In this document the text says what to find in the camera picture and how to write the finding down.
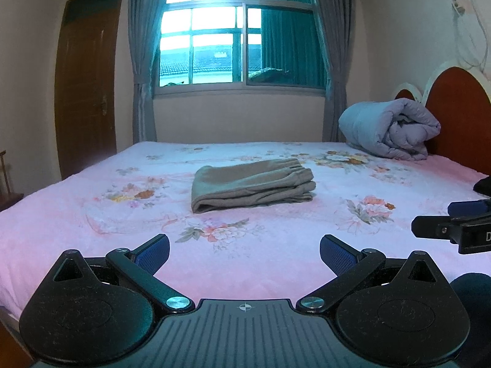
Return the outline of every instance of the door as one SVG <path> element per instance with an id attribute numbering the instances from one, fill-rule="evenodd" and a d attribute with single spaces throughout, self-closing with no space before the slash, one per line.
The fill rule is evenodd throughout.
<path id="1" fill-rule="evenodd" d="M 55 123 L 63 179 L 116 153 L 114 58 L 121 0 L 70 0 L 58 40 Z"/>

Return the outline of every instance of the wooden chair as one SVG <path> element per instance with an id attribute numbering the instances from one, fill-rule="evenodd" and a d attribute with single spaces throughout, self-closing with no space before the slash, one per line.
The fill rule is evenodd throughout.
<path id="1" fill-rule="evenodd" d="M 6 210 L 9 207 L 15 205 L 18 201 L 20 201 L 24 194 L 16 194 L 11 192 L 10 186 L 8 184 L 7 178 L 7 170 L 5 169 L 5 162 L 3 161 L 3 156 L 6 154 L 6 151 L 0 152 L 0 162 L 2 164 L 3 177 L 5 178 L 5 186 L 7 188 L 7 194 L 2 194 L 2 189 L 0 188 L 0 211 Z"/>

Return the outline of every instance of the window sill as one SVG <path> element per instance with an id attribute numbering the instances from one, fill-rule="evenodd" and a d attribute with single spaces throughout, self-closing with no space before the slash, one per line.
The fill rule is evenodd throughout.
<path id="1" fill-rule="evenodd" d="M 311 95 L 323 97 L 324 89 L 302 86 L 273 86 L 273 85 L 244 85 L 241 83 L 210 83 L 210 84 L 187 84 L 177 86 L 165 86 L 155 88 L 155 99 L 165 97 L 190 97 L 211 94 L 287 94 L 287 95 Z"/>

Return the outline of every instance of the pink floral bedspread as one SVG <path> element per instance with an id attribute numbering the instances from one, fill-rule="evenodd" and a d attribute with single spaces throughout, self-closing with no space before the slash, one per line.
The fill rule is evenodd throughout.
<path id="1" fill-rule="evenodd" d="M 191 184 L 200 167 L 292 156 L 314 173 L 313 201 L 192 214 Z M 326 233 L 387 257 L 426 250 L 450 281 L 466 272 L 491 274 L 491 254 L 459 255 L 450 242 L 411 233 L 415 216 L 446 214 L 452 201 L 479 199 L 472 186 L 483 177 L 441 156 L 402 162 L 345 144 L 140 143 L 0 213 L 0 305 L 18 318 L 66 249 L 104 256 L 162 232 L 170 258 L 156 277 L 196 303 L 295 303 L 334 278 L 319 256 Z"/>

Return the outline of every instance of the ribbed gray plate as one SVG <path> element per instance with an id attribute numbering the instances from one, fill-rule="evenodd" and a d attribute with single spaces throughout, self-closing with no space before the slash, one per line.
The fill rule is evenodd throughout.
<path id="1" fill-rule="evenodd" d="M 139 350 L 101 368 L 194 367 L 381 368 L 348 350 L 325 319 L 298 314 L 289 300 L 203 300 L 193 313 L 166 318 Z"/>

